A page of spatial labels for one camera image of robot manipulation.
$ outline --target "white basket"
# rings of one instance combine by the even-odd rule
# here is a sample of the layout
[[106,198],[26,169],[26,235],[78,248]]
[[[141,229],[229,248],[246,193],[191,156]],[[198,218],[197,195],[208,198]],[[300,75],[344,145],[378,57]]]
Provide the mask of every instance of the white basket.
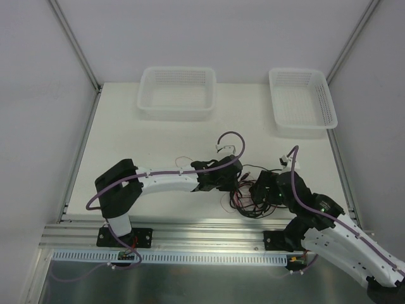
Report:
[[269,72],[278,132],[285,137],[320,137],[337,126],[337,117],[322,72],[274,68]]
[[216,103],[211,68],[156,66],[142,75],[137,106],[159,120],[204,120]]

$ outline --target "white plastic bin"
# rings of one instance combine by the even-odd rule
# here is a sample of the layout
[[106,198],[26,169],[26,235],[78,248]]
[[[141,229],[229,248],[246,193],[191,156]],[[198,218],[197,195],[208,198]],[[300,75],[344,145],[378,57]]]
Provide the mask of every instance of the white plastic bin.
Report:
[[216,104],[211,68],[156,66],[142,75],[137,106],[158,120],[204,120]]
[[321,137],[337,126],[324,74],[316,70],[274,68],[269,72],[277,130],[283,137]]

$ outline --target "white wall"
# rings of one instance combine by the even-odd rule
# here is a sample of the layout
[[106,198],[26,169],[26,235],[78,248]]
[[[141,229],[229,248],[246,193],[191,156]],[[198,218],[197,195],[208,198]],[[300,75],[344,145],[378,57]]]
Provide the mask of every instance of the white wall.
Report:
[[47,1],[0,1],[0,303],[56,218],[94,91]]
[[405,1],[384,0],[331,86],[364,228],[405,259]]
[[59,0],[101,82],[156,65],[268,83],[273,67],[327,74],[369,0]]

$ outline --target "white tabletop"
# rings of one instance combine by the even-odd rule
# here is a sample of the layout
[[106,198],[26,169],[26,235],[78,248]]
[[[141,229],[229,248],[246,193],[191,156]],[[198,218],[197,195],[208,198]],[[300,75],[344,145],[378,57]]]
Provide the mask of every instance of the white tabletop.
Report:
[[[175,159],[187,156],[193,160],[220,159],[215,144],[228,130],[243,135],[246,151],[242,164],[280,168],[278,159],[299,145],[297,160],[299,175],[312,192],[326,194],[347,212],[347,205],[325,132],[321,139],[286,139],[277,137],[271,107],[270,88],[262,84],[218,84],[217,107],[205,122],[161,122],[144,120],[136,108],[139,84],[108,83],[103,87],[96,115],[78,171],[67,215],[90,215],[85,204],[96,193],[94,181],[124,158],[132,158],[135,166],[172,168]],[[228,135],[221,141],[240,149],[236,136]],[[190,160],[180,158],[179,166]],[[257,177],[260,169],[245,167]],[[171,219],[241,219],[229,207],[228,195],[217,190],[200,193],[165,192],[141,196],[130,209],[137,217]],[[276,210],[261,220],[291,219],[287,210]]]

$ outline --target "perforated metal strip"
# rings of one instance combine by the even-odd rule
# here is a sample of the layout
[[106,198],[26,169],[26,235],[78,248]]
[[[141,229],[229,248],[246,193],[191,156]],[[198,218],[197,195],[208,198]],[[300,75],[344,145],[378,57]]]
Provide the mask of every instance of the perforated metal strip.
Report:
[[[53,260],[71,262],[128,263],[118,259],[119,251],[110,250],[55,250]],[[141,251],[142,263],[194,265],[257,265],[286,266],[287,256],[269,253],[184,253]]]

